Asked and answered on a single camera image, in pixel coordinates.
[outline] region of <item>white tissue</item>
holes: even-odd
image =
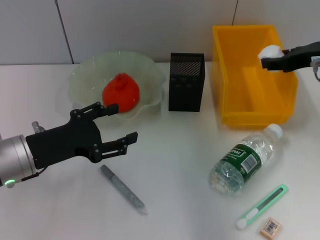
[[[285,54],[282,52],[281,48],[277,45],[269,45],[266,46],[262,51],[258,54],[258,58],[261,60],[263,58],[281,58]],[[278,70],[269,71],[272,73],[279,72]]]

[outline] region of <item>green indicator light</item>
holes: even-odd
[[[6,181],[5,183],[4,183],[4,185],[7,185],[7,184],[9,184],[9,183],[14,183],[15,182],[15,180],[8,180],[8,181]]]

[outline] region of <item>plastic water bottle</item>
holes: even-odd
[[[212,186],[224,194],[237,192],[270,159],[282,135],[279,125],[270,124],[245,137],[211,170]]]

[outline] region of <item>marker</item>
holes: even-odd
[[[279,200],[286,192],[288,187],[284,184],[278,186],[268,196],[266,196],[261,202],[257,203],[251,210],[249,210],[244,216],[236,221],[235,227],[238,230],[243,230],[249,226],[257,217],[259,217],[265,210]]]
[[[142,215],[148,215],[145,204],[117,177],[106,165],[100,167],[101,172],[111,183],[119,190],[119,192],[135,207]]]

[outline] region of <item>barcode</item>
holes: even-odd
[[[272,234],[274,233],[273,230],[276,229],[277,227],[278,225],[275,224],[272,220],[270,220],[270,223],[268,227],[266,227],[265,231],[272,236]]]
[[[250,154],[242,163],[241,166],[244,168],[246,173],[248,174],[254,167],[258,164],[257,160],[255,159],[252,154]]]

